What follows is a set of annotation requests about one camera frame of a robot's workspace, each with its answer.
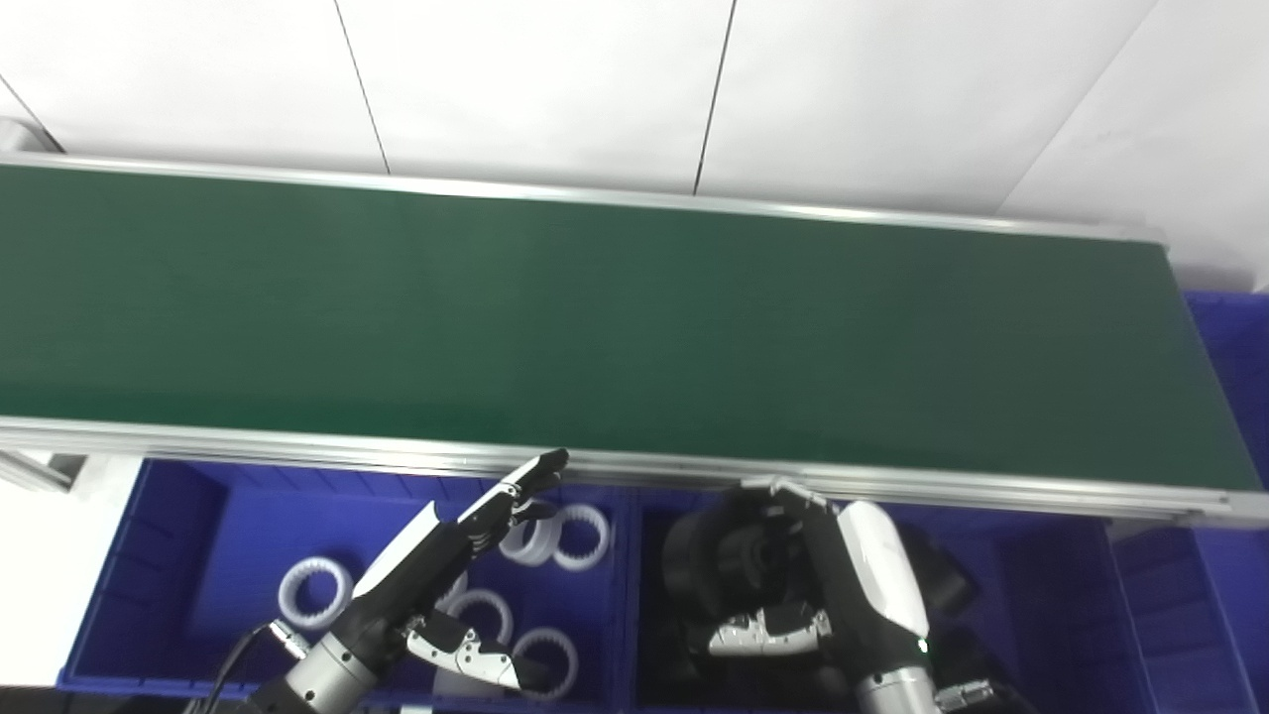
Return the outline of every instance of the blue plastic bin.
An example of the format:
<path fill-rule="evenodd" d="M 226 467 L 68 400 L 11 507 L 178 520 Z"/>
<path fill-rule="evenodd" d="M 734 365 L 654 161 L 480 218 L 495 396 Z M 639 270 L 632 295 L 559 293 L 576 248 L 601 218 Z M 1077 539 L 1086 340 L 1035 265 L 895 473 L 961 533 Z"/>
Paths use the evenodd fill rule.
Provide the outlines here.
<path fill-rule="evenodd" d="M 241 633 L 279 615 L 277 590 L 298 561 L 326 555 L 359 577 L 428 501 L 457 517 L 492 481 L 381 473 L 148 462 L 133 491 L 60 686 L 119 695 L 203 696 Z M 580 676 L 562 701 L 430 695 L 431 667 L 410 658 L 371 704 L 434 704 L 450 710 L 615 709 L 622 690 L 626 524 L 622 488 L 565 486 L 552 500 L 598 506 L 614 526 L 608 555 L 569 573 L 552 562 L 527 568 L 491 553 L 468 571 L 511 607 L 513 638 L 549 625 L 572 638 Z M 480 626 L 480 619 L 473 621 Z M 282 672 L 280 647 L 263 642 L 225 689 L 228 699 Z"/>
<path fill-rule="evenodd" d="M 632 632 L 638 632 L 641 616 L 657 621 L 664 611 L 659 559 L 670 524 L 711 498 L 669 491 L 641 495 L 633 555 L 642 568 L 632 573 L 641 607 L 631 614 Z M 897 521 L 934 536 L 977 581 L 978 599 L 954 620 L 934 618 L 935 634 L 957 625 L 972 630 L 1042 713 L 1155 711 L 1104 523 L 968 509 L 886 509 Z M 660 647 L 650 633 L 643 635 L 638 647 Z M 641 663 L 648 654 L 660 656 L 642 654 Z M 797 692 L 763 681 L 759 671 L 732 670 L 726 686 L 708 691 L 676 691 L 640 671 L 634 709 L 645 714 L 807 709 Z"/>
<path fill-rule="evenodd" d="M 1269 294 L 1187 292 L 1203 346 L 1269 488 Z"/>
<path fill-rule="evenodd" d="M 1260 481 L 1269 487 L 1269 295 L 1189 292 L 1185 298 Z M 1206 642 L 1188 642 L 1187 652 L 1154 658 L 1150 668 L 1162 670 L 1155 678 L 1165 682 L 1165 690 L 1192 704 L 1185 711 L 1255 711 L 1255 705 L 1269 711 L 1269 533 L 1152 533 L 1118 550 L 1123 559 L 1136 562 L 1142 552 L 1152 554 L 1159 587 L 1178 601 L 1190 599 L 1188 607 L 1174 610 L 1165 632 L 1220 624 L 1206 630 Z M 1126 576 L 1126 588 L 1131 583 Z M 1192 689 L 1202 681 L 1194 671 L 1184 672 L 1179 682 L 1169 681 L 1176 672 L 1166 668 L 1170 662 L 1204 656 L 1207 663 L 1218 665 L 1208 677 L 1211 691 Z M 1217 682 L 1226 686 L 1218 689 Z"/>

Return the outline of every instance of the black cable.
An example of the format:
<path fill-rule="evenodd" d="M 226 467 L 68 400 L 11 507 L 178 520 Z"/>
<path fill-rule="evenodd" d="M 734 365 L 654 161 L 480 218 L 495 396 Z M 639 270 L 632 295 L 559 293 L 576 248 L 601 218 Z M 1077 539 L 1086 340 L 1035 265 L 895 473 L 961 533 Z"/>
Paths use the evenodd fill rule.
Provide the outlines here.
<path fill-rule="evenodd" d="M 195 714 L 212 714 L 216 709 L 216 703 L 221 699 L 221 690 L 225 689 L 225 682 L 230 678 L 230 675 L 233 673 L 233 668 L 237 667 L 239 661 L 242 659 L 242 654 L 245 654 L 247 648 L 251 647 L 255 638 L 264 630 L 269 629 L 269 624 L 270 623 L 256 625 L 239 638 L 237 644 L 235 644 L 233 649 L 230 651 L 228 657 L 225 658 L 225 663 L 221 665 L 221 671 L 216 673 L 216 681 L 212 684 L 212 692 L 207 695 L 207 699 L 203 700 L 203 706 L 197 709 Z"/>

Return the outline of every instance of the green conveyor belt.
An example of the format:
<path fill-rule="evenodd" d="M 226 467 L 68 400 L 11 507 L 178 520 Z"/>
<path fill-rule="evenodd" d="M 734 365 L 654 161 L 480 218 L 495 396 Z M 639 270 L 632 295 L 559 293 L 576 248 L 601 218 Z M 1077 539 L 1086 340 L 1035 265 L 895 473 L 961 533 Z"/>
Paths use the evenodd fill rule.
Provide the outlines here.
<path fill-rule="evenodd" d="M 1157 245 L 0 166 L 0 415 L 1259 488 Z"/>

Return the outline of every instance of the robotic hand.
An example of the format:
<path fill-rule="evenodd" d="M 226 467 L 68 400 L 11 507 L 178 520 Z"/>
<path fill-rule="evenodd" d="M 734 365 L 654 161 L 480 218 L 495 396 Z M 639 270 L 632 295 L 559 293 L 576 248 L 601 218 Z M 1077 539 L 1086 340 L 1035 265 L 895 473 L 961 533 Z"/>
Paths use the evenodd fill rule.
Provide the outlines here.
<path fill-rule="evenodd" d="M 345 714 L 407 653 L 485 682 L 546 689 L 541 665 L 482 642 L 434 607 L 472 558 L 495 548 L 511 526 L 547 515 L 534 512 L 529 498 L 558 486 L 567 462 L 562 449 L 534 458 L 457 521 L 440 521 L 435 503 L 424 507 L 367 568 L 330 632 L 311 648 L 288 647 L 302 659 L 251 694 L 240 711 Z"/>
<path fill-rule="evenodd" d="M 810 583 L 791 600 L 793 558 Z M 995 696 L 986 681 L 935 691 L 921 588 L 874 503 L 839 509 L 786 479 L 746 481 L 675 524 L 662 573 L 697 656 L 819 653 L 851 682 L 863 714 L 943 714 Z"/>

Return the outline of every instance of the white gear ring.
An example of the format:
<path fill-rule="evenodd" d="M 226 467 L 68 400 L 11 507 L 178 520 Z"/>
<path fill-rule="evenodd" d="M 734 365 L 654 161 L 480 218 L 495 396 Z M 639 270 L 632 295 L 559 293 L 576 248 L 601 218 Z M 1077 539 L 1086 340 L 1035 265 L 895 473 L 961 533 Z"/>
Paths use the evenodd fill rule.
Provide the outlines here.
<path fill-rule="evenodd" d="M 296 602 L 299 586 L 317 573 L 330 573 L 334 576 L 335 597 L 330 605 L 319 613 L 302 613 L 299 605 Z M 344 568 L 330 558 L 305 558 L 287 571 L 287 574 L 282 577 L 282 585 L 278 586 L 278 609 L 282 610 L 282 616 L 294 626 L 305 630 L 325 630 L 331 626 L 352 599 L 353 576 L 348 572 L 348 568 Z"/>
<path fill-rule="evenodd" d="M 586 503 L 571 503 L 561 509 L 556 514 L 555 520 L 560 523 L 558 529 L 561 531 L 563 531 L 566 521 L 584 521 L 594 526 L 595 533 L 599 534 L 599 543 L 595 545 L 595 549 L 585 555 L 570 555 L 557 545 L 555 552 L 557 566 L 571 573 L 580 573 L 594 568 L 604 559 L 604 554 L 608 553 L 608 544 L 612 540 L 612 529 L 608 526 L 608 519 L 604 519 L 599 509 Z"/>
<path fill-rule="evenodd" d="M 477 602 L 490 605 L 497 611 L 500 624 L 497 626 L 497 637 L 495 639 L 503 644 L 511 642 L 511 607 L 506 605 L 506 601 L 503 600 L 501 595 L 497 595 L 491 590 L 478 587 L 459 595 L 449 601 L 449 605 L 445 607 L 445 614 L 450 618 L 461 620 L 462 618 L 458 615 Z"/>
<path fill-rule="evenodd" d="M 572 685 L 577 684 L 577 648 L 574 647 L 569 635 L 555 628 L 534 628 L 520 635 L 519 642 L 516 642 L 515 647 L 511 648 L 511 657 L 523 657 L 525 651 L 539 643 L 555 644 L 562 649 L 563 656 L 569 659 L 569 672 L 565 673 L 563 681 L 556 685 L 556 687 L 551 691 L 537 692 L 524 690 L 520 694 L 529 699 L 538 699 L 542 701 L 561 699 L 572 690 Z"/>
<path fill-rule="evenodd" d="M 533 525 L 533 535 L 524 538 L 524 531 Z M 527 521 L 508 531 L 503 543 L 497 544 L 497 550 L 511 563 L 537 568 L 551 559 L 551 555 L 560 545 L 560 529 L 563 523 L 558 516 L 542 519 L 541 521 Z"/>

